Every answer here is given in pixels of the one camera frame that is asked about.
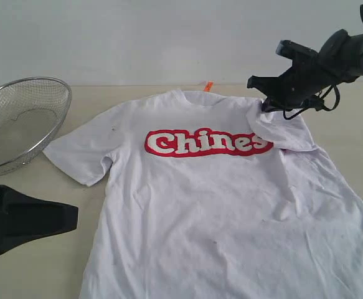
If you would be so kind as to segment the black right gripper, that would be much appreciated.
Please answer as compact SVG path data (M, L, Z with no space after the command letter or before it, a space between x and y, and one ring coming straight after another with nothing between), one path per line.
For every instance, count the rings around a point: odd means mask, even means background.
M247 88L254 88L266 95L261 111L264 113L286 111L303 106L310 96L334 84L334 76L317 59L293 64L277 77L252 75Z

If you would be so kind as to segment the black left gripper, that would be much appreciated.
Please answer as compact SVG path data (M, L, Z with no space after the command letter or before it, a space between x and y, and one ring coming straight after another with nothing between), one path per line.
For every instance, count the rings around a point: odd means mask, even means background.
M78 208L0 185L0 255L33 240L77 228Z

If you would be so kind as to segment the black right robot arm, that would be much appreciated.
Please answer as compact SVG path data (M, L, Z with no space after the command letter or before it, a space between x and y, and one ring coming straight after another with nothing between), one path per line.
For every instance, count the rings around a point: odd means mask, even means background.
M310 108L328 112L324 99L329 92L335 93L334 104L338 105L338 85L363 76L363 34L350 36L341 29L318 52L282 40L276 53L292 61L287 71L277 77L251 76L247 81L247 88L255 88L266 96L263 112L302 113Z

